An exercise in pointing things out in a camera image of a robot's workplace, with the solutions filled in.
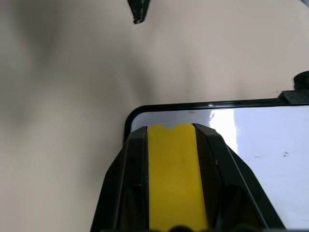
black plastic object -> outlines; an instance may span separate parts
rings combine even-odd
[[[258,229],[284,228],[253,172],[222,136],[214,129],[193,125],[210,226],[217,230],[231,230],[241,224]]]
[[[294,89],[309,89],[309,71],[302,72],[294,77]]]
[[[127,0],[133,14],[134,24],[142,23],[147,15],[150,0]]]
[[[284,228],[250,168],[215,130],[193,125],[211,228],[231,230],[242,224]],[[142,127],[129,135],[106,173],[91,231],[148,229],[148,145],[147,128]]]
[[[309,102],[309,89],[283,91],[279,99],[288,105],[304,105]]]
[[[131,133],[105,175],[91,232],[149,228],[147,147],[146,127]]]

yellow stripe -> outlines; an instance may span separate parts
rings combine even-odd
[[[150,229],[165,232],[179,225],[207,229],[195,128],[153,125],[147,136]]]

black knob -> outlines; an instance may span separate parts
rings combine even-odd
[[[294,77],[294,89],[309,89],[309,71],[301,72]]]

beige fabric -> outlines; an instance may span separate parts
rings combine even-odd
[[[0,231],[88,231],[134,108],[273,98],[309,69],[297,0],[154,0],[141,25],[125,0],[0,15]]]

black frame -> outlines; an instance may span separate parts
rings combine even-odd
[[[133,110],[126,118],[125,131],[123,141],[125,142],[130,135],[131,125],[134,118],[145,112],[162,112],[162,111],[179,111],[179,110],[205,110],[205,109],[228,109],[228,108],[251,108],[251,107],[276,107],[276,106],[293,106],[293,105],[309,105],[309,101],[290,102],[286,99],[285,94],[292,92],[295,94],[297,90],[285,91],[279,98],[273,99],[256,99],[256,100],[240,100],[240,101],[210,101],[195,103],[179,103],[179,104],[161,104],[161,105],[144,105]]]

